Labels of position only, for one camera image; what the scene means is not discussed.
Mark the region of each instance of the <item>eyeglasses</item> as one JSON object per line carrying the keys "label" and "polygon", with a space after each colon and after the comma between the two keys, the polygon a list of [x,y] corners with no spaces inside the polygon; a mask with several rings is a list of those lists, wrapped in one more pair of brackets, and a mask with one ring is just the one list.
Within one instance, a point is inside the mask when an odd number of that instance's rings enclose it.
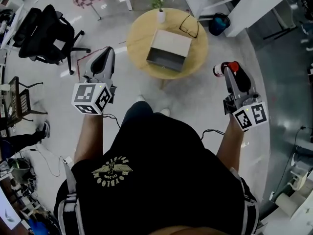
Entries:
{"label": "eyeglasses", "polygon": [[185,33],[188,33],[189,36],[192,36],[193,38],[197,38],[197,37],[198,37],[198,33],[199,33],[199,21],[197,21],[197,25],[198,25],[197,33],[193,32],[193,31],[189,31],[189,32],[188,32],[188,29],[186,29],[184,26],[182,26],[183,23],[184,23],[184,22],[187,20],[187,18],[189,18],[189,17],[190,17],[190,15],[188,15],[188,17],[186,17],[185,20],[182,21],[182,23],[181,23],[179,29],[180,29],[181,31],[185,32]]}

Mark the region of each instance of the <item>round wooden table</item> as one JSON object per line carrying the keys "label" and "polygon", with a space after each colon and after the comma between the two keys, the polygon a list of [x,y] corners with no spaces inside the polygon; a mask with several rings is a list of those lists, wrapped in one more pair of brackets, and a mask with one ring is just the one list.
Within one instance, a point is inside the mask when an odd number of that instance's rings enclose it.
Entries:
{"label": "round wooden table", "polygon": [[[188,13],[171,8],[164,8],[164,11],[166,12],[166,21],[161,24],[157,22],[157,9],[148,11],[138,17],[132,25],[126,42],[127,52],[131,61],[137,68],[147,72],[150,76],[162,79],[161,87],[164,86],[165,80],[186,77],[196,72],[205,62],[208,54],[207,34],[200,23],[198,37],[195,39],[188,33],[179,29],[181,23],[189,15]],[[183,26],[187,28],[188,31],[197,32],[197,24],[197,20],[190,15]],[[157,29],[170,31],[192,39],[189,53],[181,72],[162,68],[161,66],[147,62],[146,59],[152,39]]]}

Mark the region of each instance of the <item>sneaker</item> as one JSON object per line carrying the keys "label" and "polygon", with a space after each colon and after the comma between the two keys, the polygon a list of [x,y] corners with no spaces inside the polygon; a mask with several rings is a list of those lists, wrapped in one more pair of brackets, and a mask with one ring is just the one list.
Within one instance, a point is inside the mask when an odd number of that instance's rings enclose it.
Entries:
{"label": "sneaker", "polygon": [[44,127],[43,127],[42,132],[45,133],[45,138],[50,138],[50,124],[47,120],[44,122]]}
{"label": "sneaker", "polygon": [[301,25],[302,31],[304,34],[308,35],[308,32],[304,29],[303,25]]}
{"label": "sneaker", "polygon": [[308,43],[308,42],[309,42],[308,39],[301,39],[301,41],[300,41],[301,44]]}
{"label": "sneaker", "polygon": [[143,98],[142,95],[139,95],[139,96],[136,98],[135,103],[140,102],[140,101],[144,101],[144,102],[146,101],[146,100]]}
{"label": "sneaker", "polygon": [[291,159],[291,166],[295,165],[294,156],[295,156],[295,153],[293,154],[292,159]]}
{"label": "sneaker", "polygon": [[162,113],[163,115],[169,117],[171,111],[170,111],[169,109],[165,108],[165,109],[163,109],[162,111],[160,111],[160,113]]}

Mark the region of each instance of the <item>person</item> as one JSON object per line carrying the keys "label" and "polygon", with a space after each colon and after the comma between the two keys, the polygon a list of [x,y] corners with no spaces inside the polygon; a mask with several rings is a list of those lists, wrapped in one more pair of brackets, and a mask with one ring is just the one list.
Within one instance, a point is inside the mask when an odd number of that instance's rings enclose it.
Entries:
{"label": "person", "polygon": [[36,130],[33,134],[0,137],[1,158],[3,160],[10,158],[25,147],[35,145],[49,137],[50,124],[48,121],[44,122],[44,127],[41,131]]}
{"label": "person", "polygon": [[[195,130],[169,115],[169,109],[153,113],[139,96],[104,155],[103,118],[85,116],[71,169],[85,234],[254,232],[256,201],[235,172],[244,133],[234,117],[215,156]],[[64,181],[56,216],[67,194]]]}

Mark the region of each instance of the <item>table leg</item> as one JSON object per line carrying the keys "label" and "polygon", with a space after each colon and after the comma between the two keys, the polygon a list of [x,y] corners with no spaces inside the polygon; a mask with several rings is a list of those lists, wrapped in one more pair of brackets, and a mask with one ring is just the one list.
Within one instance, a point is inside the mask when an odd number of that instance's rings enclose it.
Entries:
{"label": "table leg", "polygon": [[163,89],[164,89],[166,83],[167,83],[167,80],[161,79],[160,90],[163,90]]}
{"label": "table leg", "polygon": [[131,4],[130,0],[126,0],[126,4],[127,4],[127,7],[128,7],[128,10],[133,10],[133,7],[132,7],[132,4]]}
{"label": "table leg", "polygon": [[101,20],[102,18],[100,17],[100,15],[96,11],[96,9],[92,6],[92,4],[90,5],[90,7],[91,7],[91,11],[92,11],[93,15],[96,17],[96,19]]}

